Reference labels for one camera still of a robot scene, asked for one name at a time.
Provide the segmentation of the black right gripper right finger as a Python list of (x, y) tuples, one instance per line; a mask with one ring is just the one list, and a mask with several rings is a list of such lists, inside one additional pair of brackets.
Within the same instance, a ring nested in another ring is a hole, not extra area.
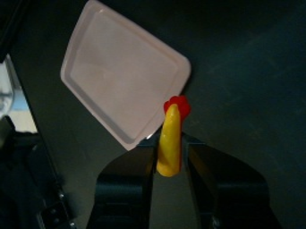
[(198, 229), (281, 229), (265, 178), (245, 162), (186, 134), (182, 158)]

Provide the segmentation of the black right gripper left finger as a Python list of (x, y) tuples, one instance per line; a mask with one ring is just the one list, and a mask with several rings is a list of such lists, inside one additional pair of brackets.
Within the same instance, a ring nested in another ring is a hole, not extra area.
[(85, 229), (148, 229), (158, 135), (116, 157), (96, 178)]

